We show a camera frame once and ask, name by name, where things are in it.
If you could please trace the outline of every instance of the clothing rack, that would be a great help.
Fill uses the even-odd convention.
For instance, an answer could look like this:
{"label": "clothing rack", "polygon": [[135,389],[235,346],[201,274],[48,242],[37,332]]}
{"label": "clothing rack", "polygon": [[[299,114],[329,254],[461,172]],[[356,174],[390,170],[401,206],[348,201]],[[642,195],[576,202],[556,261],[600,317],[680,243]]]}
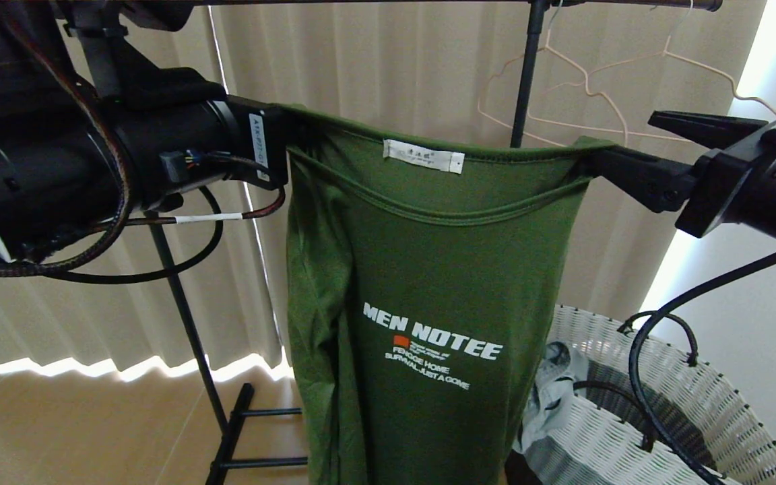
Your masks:
{"label": "clothing rack", "polygon": [[[203,0],[205,5],[228,5],[228,4],[268,4],[268,3],[374,3],[378,0]],[[382,2],[407,2],[407,1],[456,1],[456,0],[381,0]],[[535,62],[537,58],[538,43],[541,39],[543,28],[544,13],[550,6],[570,7],[582,3],[632,3],[653,6],[668,7],[690,7],[694,9],[717,10],[720,8],[723,0],[509,0],[509,1],[527,1],[530,3],[529,27],[526,31],[526,48],[523,55],[523,71],[520,75],[520,86],[517,92],[517,108],[514,114],[514,123],[511,129],[511,147],[519,148],[523,141],[523,129],[526,122],[526,111],[529,108],[529,96],[532,87],[532,77],[535,73]],[[148,217],[156,217],[157,214],[148,213]],[[170,252],[169,242],[164,235],[163,227],[160,225],[151,225],[149,229],[154,239],[154,246],[157,248],[160,261],[164,268],[171,268],[175,265]],[[218,394],[218,388],[212,379],[212,371],[207,363],[203,344],[200,341],[197,332],[196,322],[194,322],[191,306],[187,301],[184,286],[178,274],[172,274],[167,277],[167,282],[172,291],[173,300],[176,308],[179,310],[182,324],[185,326],[188,342],[191,345],[193,356],[197,360],[200,377],[209,401],[212,403],[212,411],[218,421],[221,430],[221,443],[218,445],[218,453],[212,461],[209,469],[209,476],[206,485],[223,485],[226,481],[228,470],[250,469],[251,467],[282,467],[282,466],[300,466],[307,464],[307,457],[285,457],[285,458],[250,458],[234,459],[235,445],[241,436],[245,420],[247,418],[259,418],[268,416],[292,416],[302,414],[301,408],[280,408],[280,409],[250,409],[253,401],[255,388],[250,383],[245,383],[238,393],[235,405],[229,414],[227,420],[224,404],[222,404]]]}

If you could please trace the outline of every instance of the basket handle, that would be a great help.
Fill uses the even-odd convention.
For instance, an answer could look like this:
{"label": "basket handle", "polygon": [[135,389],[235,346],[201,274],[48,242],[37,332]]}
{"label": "basket handle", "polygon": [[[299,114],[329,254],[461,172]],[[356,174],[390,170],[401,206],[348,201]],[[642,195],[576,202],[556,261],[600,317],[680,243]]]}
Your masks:
{"label": "basket handle", "polygon": [[649,420],[649,417],[647,417],[643,409],[640,408],[640,403],[637,402],[634,396],[627,393],[627,391],[625,391],[624,389],[621,389],[621,387],[616,386],[615,384],[604,383],[603,381],[578,381],[578,383],[573,383],[574,391],[578,391],[580,389],[586,389],[586,387],[595,387],[595,389],[603,389],[606,391],[616,393],[619,396],[622,396],[622,398],[625,398],[627,402],[629,402],[632,406],[634,406],[634,408],[636,408],[640,412],[640,415],[646,421],[646,430],[645,432],[643,432],[643,442],[640,444],[640,449],[643,449],[644,451],[648,451],[648,452],[652,451],[653,446],[655,446],[655,440],[657,439],[657,431],[655,430],[655,427],[652,425],[651,421]]}
{"label": "basket handle", "polygon": [[[656,310],[640,311],[640,313],[637,313],[629,317],[629,319],[625,320],[625,322],[622,323],[622,326],[620,326],[617,331],[619,333],[628,335],[633,331],[634,322],[637,321],[637,319],[641,319],[641,317],[649,317],[655,313],[657,313]],[[666,314],[666,317],[673,322],[678,323],[678,325],[684,329],[684,334],[687,335],[687,341],[690,343],[690,354],[687,355],[687,365],[696,366],[697,358],[699,357],[699,349],[697,345],[697,337],[696,335],[693,335],[693,330],[690,329],[690,325],[687,325],[687,322],[678,315],[668,313]]]}

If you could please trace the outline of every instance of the green t-shirt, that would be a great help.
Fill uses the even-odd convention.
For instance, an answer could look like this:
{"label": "green t-shirt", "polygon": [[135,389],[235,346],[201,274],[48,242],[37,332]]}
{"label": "green t-shirt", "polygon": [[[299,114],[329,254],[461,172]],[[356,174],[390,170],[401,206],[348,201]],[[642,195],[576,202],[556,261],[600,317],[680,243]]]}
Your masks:
{"label": "green t-shirt", "polygon": [[290,107],[289,328],[318,485],[488,485],[610,142],[492,150]]}

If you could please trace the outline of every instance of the clothes hanger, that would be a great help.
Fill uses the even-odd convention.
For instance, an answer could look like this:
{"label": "clothes hanger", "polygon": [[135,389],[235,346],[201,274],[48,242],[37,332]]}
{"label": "clothes hanger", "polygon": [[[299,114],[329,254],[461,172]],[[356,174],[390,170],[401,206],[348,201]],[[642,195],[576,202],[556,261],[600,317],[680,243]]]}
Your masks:
{"label": "clothes hanger", "polygon": [[[622,130],[621,131],[616,130],[616,132],[617,133],[622,133],[622,135],[623,135],[623,144],[625,146],[627,146],[627,144],[628,144],[628,135],[630,133],[628,131],[628,122],[624,119],[624,116],[622,115],[622,111],[619,110],[618,106],[616,106],[616,103],[612,100],[610,95],[607,94],[606,92],[591,92],[591,89],[589,88],[589,73],[588,73],[588,71],[586,71],[585,68],[582,67],[582,65],[578,64],[578,62],[576,62],[573,59],[567,57],[566,55],[564,55],[564,53],[554,49],[554,47],[552,47],[550,45],[550,38],[551,38],[551,33],[552,33],[552,23],[555,21],[555,18],[558,16],[558,12],[561,11],[561,8],[562,8],[563,4],[564,4],[564,0],[561,0],[560,3],[558,3],[558,7],[556,8],[555,12],[552,14],[552,17],[550,18],[549,24],[547,25],[547,36],[545,37],[544,45],[541,46],[541,47],[538,47],[538,52],[549,52],[549,53],[552,53],[552,55],[554,55],[555,57],[557,57],[559,59],[562,59],[564,62],[569,64],[571,67],[573,67],[574,69],[579,71],[579,73],[583,74],[585,82],[581,83],[579,86],[585,86],[585,95],[586,96],[590,96],[590,98],[595,98],[595,96],[601,96],[601,98],[603,98],[607,102],[607,104],[610,105],[610,108],[612,108],[612,110],[616,113],[616,116],[618,117],[619,121],[622,123]],[[505,62],[505,64],[502,65],[502,70],[499,71],[499,73],[493,74],[492,76],[489,77],[489,79],[487,79],[486,83],[484,83],[484,88],[481,90],[481,94],[478,96],[478,113],[480,113],[482,116],[486,117],[487,119],[491,120],[492,122],[498,123],[498,124],[500,124],[502,126],[505,126],[506,128],[511,128],[511,125],[509,125],[508,123],[503,122],[502,120],[496,119],[496,117],[490,115],[489,113],[484,112],[483,108],[481,108],[481,98],[485,98],[487,93],[490,91],[490,84],[492,83],[492,81],[494,79],[496,79],[496,77],[502,77],[505,74],[505,69],[508,67],[508,65],[514,64],[514,62],[517,62],[517,61],[519,61],[522,58],[523,58],[523,55],[519,55],[519,56],[515,57],[514,59],[509,59],[509,61]],[[561,123],[561,122],[554,122],[554,124],[573,126],[575,128],[582,128],[582,129],[594,129],[593,127],[576,126],[576,125],[570,125],[568,123]],[[523,134],[526,135],[526,136],[529,136],[530,138],[534,138],[536,140],[543,141],[545,143],[548,143],[550,145],[554,145],[556,147],[565,147],[565,146],[567,146],[567,145],[565,145],[563,143],[560,143],[560,142],[557,142],[557,141],[552,141],[552,140],[549,140],[548,138],[544,138],[542,136],[535,135],[535,134],[527,132],[527,131],[524,131]]]}
{"label": "clothes hanger", "polygon": [[[772,105],[769,104],[769,102],[767,102],[765,99],[760,98],[760,96],[742,96],[741,94],[739,94],[736,80],[730,74],[724,73],[724,71],[721,71],[718,68],[712,67],[711,65],[702,64],[702,62],[694,61],[694,59],[689,59],[682,55],[677,55],[677,53],[674,53],[669,50],[669,47],[672,43],[672,37],[675,36],[675,33],[678,30],[678,28],[681,26],[681,24],[683,24],[684,20],[686,20],[687,17],[690,16],[692,12],[693,12],[693,0],[690,0],[690,9],[688,9],[687,13],[685,13],[684,16],[682,16],[681,19],[678,20],[677,24],[675,24],[674,27],[672,27],[672,30],[670,31],[669,36],[666,37],[666,42],[664,43],[662,50],[659,50],[658,52],[655,52],[655,53],[647,53],[647,55],[641,55],[633,59],[625,59],[625,61],[614,62],[613,64],[601,65],[601,67],[596,67],[595,69],[592,69],[591,71],[589,71],[589,75],[591,76],[592,74],[600,73],[601,71],[606,71],[607,69],[611,69],[613,67],[619,67],[619,65],[627,65],[637,61],[644,61],[644,59],[652,59],[656,57],[668,57],[671,59],[676,59],[677,61],[684,62],[689,65],[695,65],[695,67],[700,67],[702,69],[705,69],[706,71],[710,71],[711,73],[714,73],[723,77],[724,79],[729,81],[733,98],[739,99],[741,101],[758,102],[759,104],[762,104],[764,107],[766,107],[767,110],[771,111],[771,113],[774,114],[774,117],[776,117],[775,108],[773,108]],[[551,88],[548,88],[546,91],[544,91],[544,94],[546,95],[549,92],[559,89],[560,87],[563,87],[563,86],[580,87],[584,85],[586,86],[586,90],[588,90],[587,83],[571,83],[571,82],[561,83],[556,86],[552,86]],[[535,120],[541,121],[542,123],[552,123],[551,120],[541,120],[541,119],[535,119]],[[612,130],[612,129],[597,129],[597,130],[609,131],[610,133],[618,133],[617,130]],[[650,135],[650,134],[642,134],[642,135],[654,137],[654,138],[659,137],[658,135]],[[675,140],[675,138],[673,137],[665,137],[665,139]]]}

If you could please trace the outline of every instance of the beige curtain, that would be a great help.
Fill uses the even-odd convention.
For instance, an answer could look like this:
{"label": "beige curtain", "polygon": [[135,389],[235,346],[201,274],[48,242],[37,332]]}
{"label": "beige curtain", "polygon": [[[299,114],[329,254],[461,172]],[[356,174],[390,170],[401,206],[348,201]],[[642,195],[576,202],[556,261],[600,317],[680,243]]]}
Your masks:
{"label": "beige curtain", "polygon": [[[693,12],[677,31],[672,50],[737,79],[764,5],[761,0],[729,0],[717,13]],[[594,68],[661,49],[684,13],[586,3],[558,14],[552,46]],[[132,28],[131,40],[163,67],[191,65],[247,98],[301,102],[384,129],[506,147],[509,130],[480,116],[476,100],[490,74],[523,52],[527,15],[529,6],[520,2],[222,6],[196,9],[185,30],[175,34]],[[483,101],[487,113],[508,123],[519,70],[520,63],[508,67]],[[600,98],[586,98],[574,88],[542,95],[549,86],[580,79],[564,62],[542,53],[532,113],[617,128],[616,117]],[[645,121],[656,108],[723,114],[732,100],[725,80],[660,58],[601,73],[591,87],[609,92],[635,131],[649,130]],[[527,129],[564,143],[580,134],[601,136],[533,122]],[[524,144],[540,146],[530,139]],[[670,141],[634,138],[629,145],[681,162],[702,153]],[[213,188],[225,209],[249,200],[265,205],[272,198],[231,183]],[[188,200],[194,201],[191,212],[206,211],[198,196]],[[637,310],[672,239],[673,221],[673,215],[652,214],[596,181],[573,233],[561,301],[613,317]],[[209,231],[176,228],[167,234],[182,259],[198,251]],[[93,269],[155,267],[157,258],[144,232],[130,230]],[[218,254],[185,274],[215,368],[253,351],[269,363],[278,361],[278,329],[281,339],[286,335],[285,240],[284,212],[255,225],[227,224]],[[0,282],[0,362],[75,356],[91,363],[112,357],[123,368],[155,354],[171,366],[189,358],[163,282],[128,288],[41,279]]]}

